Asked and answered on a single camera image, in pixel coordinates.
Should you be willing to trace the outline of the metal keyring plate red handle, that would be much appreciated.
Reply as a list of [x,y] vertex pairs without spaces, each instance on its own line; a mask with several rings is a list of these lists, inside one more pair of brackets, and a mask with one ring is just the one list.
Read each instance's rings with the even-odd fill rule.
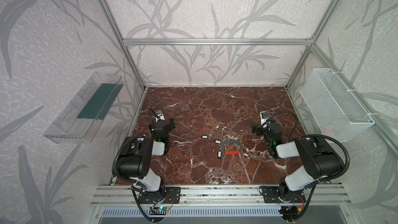
[[224,155],[238,155],[243,151],[243,146],[239,141],[222,141],[219,150]]

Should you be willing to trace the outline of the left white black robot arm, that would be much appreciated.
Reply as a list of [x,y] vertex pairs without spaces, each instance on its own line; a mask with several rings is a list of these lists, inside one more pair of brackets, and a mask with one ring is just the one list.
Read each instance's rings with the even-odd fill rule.
[[113,161],[112,172],[118,179],[132,184],[134,193],[163,198],[164,180],[150,168],[153,156],[165,156],[171,146],[170,132],[175,129],[173,118],[158,120],[149,126],[151,136],[128,136]]

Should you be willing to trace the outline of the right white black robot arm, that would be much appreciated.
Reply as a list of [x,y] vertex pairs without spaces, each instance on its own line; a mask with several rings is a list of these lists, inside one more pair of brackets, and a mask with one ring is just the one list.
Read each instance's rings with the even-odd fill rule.
[[266,203],[289,203],[303,195],[303,191],[324,181],[345,174],[350,165],[347,149],[336,139],[309,134],[282,142],[282,128],[275,122],[252,125],[252,133],[264,137],[270,156],[275,159],[299,157],[302,165],[280,180],[278,186],[261,186],[259,192]]

